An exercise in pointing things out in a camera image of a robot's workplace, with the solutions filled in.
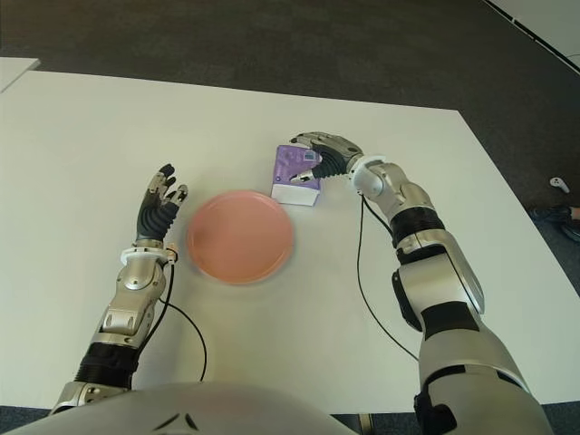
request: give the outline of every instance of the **person's foot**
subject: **person's foot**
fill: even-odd
[[[534,222],[558,222],[564,224],[572,220],[572,213],[568,206],[530,208],[527,213]]]

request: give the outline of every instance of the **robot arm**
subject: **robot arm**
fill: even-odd
[[[137,218],[135,243],[121,254],[125,267],[117,276],[117,290],[105,310],[74,381],[67,383],[55,414],[126,392],[137,370],[140,353],[149,340],[155,304],[165,289],[163,269],[177,261],[163,238],[188,195],[175,183],[174,169],[166,165],[151,180]]]
[[[401,263],[392,275],[394,292],[403,318],[423,334],[415,397],[423,433],[552,433],[505,345],[481,320],[479,281],[429,195],[397,165],[363,156],[344,138],[314,132],[292,142],[323,156],[293,182],[347,174],[388,219]]]

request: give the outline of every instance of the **white table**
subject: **white table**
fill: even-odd
[[[330,131],[399,163],[427,189],[541,402],[580,399],[580,301],[488,155],[456,111],[27,72],[2,101],[0,402],[51,407],[75,374],[110,301],[141,195],[171,161],[190,197],[167,240],[182,252],[173,302],[208,340],[208,380],[268,386],[326,412],[410,411],[416,363],[379,330],[356,286],[360,202],[345,179],[314,208],[285,206],[295,252],[257,285],[222,285],[190,263],[187,224],[230,189],[268,193],[276,145]],[[398,264],[370,217],[362,284],[413,352],[391,286]],[[135,385],[195,381],[201,347],[169,312]]]
[[[0,57],[0,93],[8,89],[8,86],[18,80],[26,71],[33,70],[39,64],[38,59]]]

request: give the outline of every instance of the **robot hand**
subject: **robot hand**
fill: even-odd
[[[173,172],[173,167],[167,164],[153,176],[137,216],[137,240],[162,242],[178,214],[179,206],[188,195],[188,187],[182,184],[166,196],[176,181],[171,177]]]
[[[322,157],[320,164],[314,168],[290,178],[295,184],[346,174],[354,162],[363,155],[363,151],[349,140],[320,131],[301,133],[290,142],[301,143]]]

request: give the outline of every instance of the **shoe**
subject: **shoe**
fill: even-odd
[[[569,225],[569,224],[564,224],[563,226],[560,227],[562,229],[562,232],[564,232],[564,234],[574,240],[576,243],[580,243],[580,226],[579,225]]]
[[[534,222],[568,223],[572,220],[569,206],[555,206],[551,208],[530,208],[527,214]]]

